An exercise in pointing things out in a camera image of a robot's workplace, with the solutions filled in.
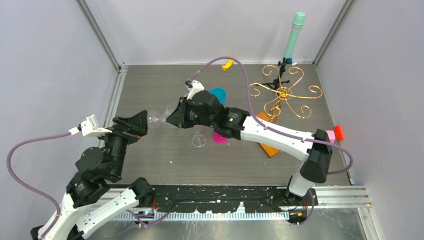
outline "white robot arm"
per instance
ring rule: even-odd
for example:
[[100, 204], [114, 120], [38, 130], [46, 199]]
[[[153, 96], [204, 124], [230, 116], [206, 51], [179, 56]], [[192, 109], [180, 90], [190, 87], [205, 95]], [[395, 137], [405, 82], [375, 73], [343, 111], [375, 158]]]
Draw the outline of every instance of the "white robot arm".
[[[178, 107], [166, 119], [168, 123], [184, 129], [194, 125], [211, 127], [223, 137], [266, 144], [296, 157], [303, 165], [291, 177], [286, 193], [293, 203], [301, 201], [314, 183], [326, 181], [332, 148], [305, 141], [316, 139], [329, 142], [324, 130], [318, 129], [315, 133], [303, 132], [260, 120], [264, 127], [258, 124], [248, 111], [224, 107], [200, 82], [188, 80], [185, 86], [189, 90], [188, 96], [180, 98]], [[302, 140], [280, 135], [267, 127], [298, 136]]]

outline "cable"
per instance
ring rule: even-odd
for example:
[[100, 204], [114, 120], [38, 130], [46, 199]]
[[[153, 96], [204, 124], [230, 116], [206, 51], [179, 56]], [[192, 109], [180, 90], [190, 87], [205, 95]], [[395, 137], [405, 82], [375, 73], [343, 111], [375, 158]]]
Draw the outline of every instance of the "cable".
[[190, 80], [194, 80], [202, 71], [204, 71], [212, 63], [214, 63], [214, 62], [216, 62], [218, 60], [222, 60], [222, 59], [233, 60], [243, 70], [244, 78], [246, 80], [247, 102], [248, 102], [248, 106], [249, 106], [249, 112], [250, 112], [250, 115], [253, 117], [253, 119], [257, 122], [257, 124], [259, 124], [260, 126], [264, 127], [267, 130], [270, 130], [271, 132], [280, 134], [280, 135], [285, 136], [285, 137], [289, 137], [289, 138], [300, 140], [300, 141], [306, 141], [306, 142], [316, 143], [316, 144], [324, 144], [324, 145], [328, 145], [328, 146], [331, 146], [333, 148], [336, 148], [336, 149], [339, 149], [339, 150], [345, 152], [347, 154], [347, 156], [349, 157], [349, 165], [345, 169], [338, 170], [338, 171], [331, 171], [331, 172], [328, 173], [329, 175], [345, 173], [345, 172], [347, 172], [352, 167], [352, 165], [354, 164], [354, 158], [353, 158], [352, 154], [346, 148], [344, 148], [342, 146], [339, 146], [339, 145], [334, 144], [334, 143], [331, 143], [331, 142], [322, 141], [322, 140], [316, 140], [316, 139], [310, 139], [310, 138], [303, 139], [300, 136], [291, 135], [291, 134], [288, 134], [288, 133], [279, 131], [277, 129], [274, 129], [272, 127], [266, 126], [265, 123], [261, 122], [258, 119], [258, 117], [254, 114], [254, 111], [253, 111], [252, 100], [251, 100], [251, 91], [250, 91], [250, 88], [249, 88], [249, 84], [250, 83], [249, 83], [248, 72], [247, 72], [245, 66], [239, 60], [235, 59], [234, 57], [231, 57], [231, 56], [220, 56], [220, 57], [217, 57], [217, 58], [211, 60], [210, 62], [206, 63], [206, 65], [204, 65], [201, 69], [199, 69]]
[[297, 224], [294, 224], [294, 223], [289, 222], [291, 225], [295, 225], [295, 226], [298, 226], [298, 227], [304, 225], [309, 220], [309, 218], [312, 216], [312, 213], [314, 212], [314, 208], [315, 208], [314, 195], [312, 194], [312, 191], [311, 191], [310, 188], [309, 188], [309, 190], [307, 192], [309, 193], [310, 199], [312, 199], [312, 204], [310, 205], [310, 212], [306, 216], [306, 219], [303, 222], [298, 222]]
[[167, 212], [165, 215], [163, 215], [161, 218], [159, 218], [158, 220], [152, 222], [152, 223], [144, 223], [142, 220], [140, 220], [137, 215], [131, 211], [131, 210], [127, 210], [128, 213], [130, 213], [141, 225], [145, 226], [145, 227], [151, 227], [151, 226], [155, 226], [156, 224], [162, 222], [162, 220], [164, 220], [166, 217], [168, 217], [168, 215], [171, 212]]
[[288, 209], [288, 210], [283, 210], [283, 209], [281, 209], [281, 207], [279, 207], [279, 210], [280, 210], [281, 212], [291, 212], [291, 211], [293, 211], [293, 210], [297, 209], [298, 207], [299, 207], [299, 204], [297, 204], [294, 208], [292, 208], [292, 209]]
[[[142, 219], [149, 220], [149, 219], [146, 219], [146, 218], [154, 218], [154, 216], [150, 216], [150, 215], [149, 216], [146, 216], [146, 215], [140, 214], [140, 213], [135, 213], [135, 215], [137, 216], [136, 219], [139, 219], [139, 218], [144, 217]], [[117, 237], [121, 236], [122, 234], [128, 232], [129, 230], [131, 230], [133, 228], [137, 228], [137, 227], [138, 227], [138, 225], [132, 225], [132, 226], [127, 227], [126, 229], [122, 230], [120, 233], [118, 233], [115, 236], [111, 236], [111, 237], [100, 237], [99, 239], [101, 239], [101, 240], [112, 240], [112, 239], [116, 239]]]
[[15, 152], [16, 149], [18, 149], [20, 146], [23, 146], [25, 144], [29, 144], [29, 143], [33, 143], [33, 142], [38, 142], [38, 141], [44, 141], [44, 140], [50, 140], [50, 139], [59, 139], [59, 138], [63, 138], [66, 136], [70, 136], [71, 133], [67, 132], [67, 133], [63, 133], [63, 134], [59, 134], [59, 135], [53, 135], [53, 136], [45, 136], [45, 137], [39, 137], [39, 138], [34, 138], [34, 139], [30, 139], [30, 140], [26, 140], [23, 142], [20, 142], [18, 144], [16, 144], [14, 147], [12, 147], [12, 149], [9, 151], [9, 153], [7, 154], [7, 170], [9, 171], [9, 174], [12, 176], [12, 178], [19, 183], [20, 185], [22, 185], [23, 187], [33, 191], [36, 194], [39, 194], [43, 197], [45, 197], [46, 199], [50, 200], [50, 202], [52, 202], [54, 204], [54, 206], [56, 207], [56, 217], [54, 217], [53, 222], [51, 222], [51, 224], [47, 227], [47, 229], [41, 234], [41, 239], [44, 238], [44, 236], [46, 236], [46, 234], [48, 234], [50, 232], [50, 230], [53, 228], [53, 226], [56, 224], [56, 222], [59, 219], [59, 216], [61, 214], [61, 207], [59, 206], [59, 203], [50, 195], [48, 195], [47, 193], [40, 191], [38, 189], [36, 189], [35, 187], [30, 186], [29, 184], [25, 183], [24, 181], [22, 181], [13, 171], [12, 169], [12, 155]]

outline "pink cup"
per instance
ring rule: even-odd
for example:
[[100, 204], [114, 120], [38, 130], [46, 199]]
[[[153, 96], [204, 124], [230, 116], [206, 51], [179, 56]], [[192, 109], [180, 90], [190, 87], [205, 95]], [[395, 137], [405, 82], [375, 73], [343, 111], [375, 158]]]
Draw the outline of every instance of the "pink cup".
[[217, 144], [225, 144], [228, 141], [228, 138], [223, 137], [216, 132], [213, 133], [212, 139]]

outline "white wall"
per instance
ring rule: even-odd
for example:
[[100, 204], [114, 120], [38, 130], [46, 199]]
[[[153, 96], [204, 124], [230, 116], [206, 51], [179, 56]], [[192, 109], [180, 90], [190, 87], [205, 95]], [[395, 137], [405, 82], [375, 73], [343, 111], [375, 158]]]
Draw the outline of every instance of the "white wall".
[[423, 13], [423, 1], [356, 1], [318, 65], [383, 240], [424, 236]]
[[219, 56], [276, 63], [296, 12], [306, 13], [296, 62], [318, 54], [344, 0], [90, 0], [127, 65], [197, 64]]
[[[116, 72], [74, 0], [0, 4], [0, 239], [27, 240], [55, 208], [10, 177], [9, 150], [65, 133], [88, 114], [103, 120]], [[32, 143], [15, 152], [12, 167], [60, 201], [75, 161], [96, 143], [80, 135]]]

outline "orange board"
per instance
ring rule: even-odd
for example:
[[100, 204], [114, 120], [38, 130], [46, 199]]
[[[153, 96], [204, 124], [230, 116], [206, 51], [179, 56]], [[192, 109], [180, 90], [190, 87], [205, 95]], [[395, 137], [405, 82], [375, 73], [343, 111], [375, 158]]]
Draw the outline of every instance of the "orange board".
[[[260, 113], [256, 114], [256, 117], [265, 120], [265, 121], [269, 121], [270, 118], [268, 117], [268, 115], [261, 111]], [[268, 155], [269, 158], [274, 157], [275, 155], [277, 155], [279, 152], [281, 152], [279, 149], [272, 147], [272, 146], [268, 146], [265, 145], [263, 143], [259, 143], [259, 145], [262, 147], [263, 151], [266, 153], [266, 155]]]

